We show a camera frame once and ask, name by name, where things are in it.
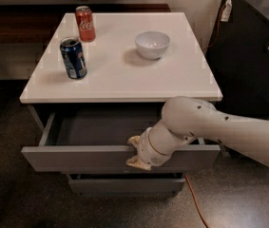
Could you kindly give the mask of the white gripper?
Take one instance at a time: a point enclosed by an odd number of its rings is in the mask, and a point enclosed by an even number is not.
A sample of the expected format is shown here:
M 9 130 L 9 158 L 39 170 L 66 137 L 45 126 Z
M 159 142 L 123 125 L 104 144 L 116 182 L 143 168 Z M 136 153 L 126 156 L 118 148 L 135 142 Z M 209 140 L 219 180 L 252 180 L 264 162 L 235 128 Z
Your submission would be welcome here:
M 127 140 L 128 144 L 137 148 L 138 153 L 138 156 L 135 155 L 125 162 L 128 166 L 143 170 L 150 170 L 151 167 L 162 166 L 171 159 L 170 155 L 164 155 L 152 146 L 149 136 L 150 131 L 151 128 L 148 127 L 140 137 L 133 136 Z

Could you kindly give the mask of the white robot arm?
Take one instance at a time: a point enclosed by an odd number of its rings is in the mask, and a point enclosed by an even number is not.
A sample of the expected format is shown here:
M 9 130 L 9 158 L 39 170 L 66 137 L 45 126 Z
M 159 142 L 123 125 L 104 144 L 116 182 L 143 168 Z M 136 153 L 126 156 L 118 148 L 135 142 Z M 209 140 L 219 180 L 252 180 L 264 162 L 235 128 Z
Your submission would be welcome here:
M 226 114 L 207 101 L 184 96 L 169 99 L 154 126 L 128 139 L 137 154 L 126 164 L 143 170 L 161 166 L 197 138 L 221 143 L 269 167 L 269 121 Z

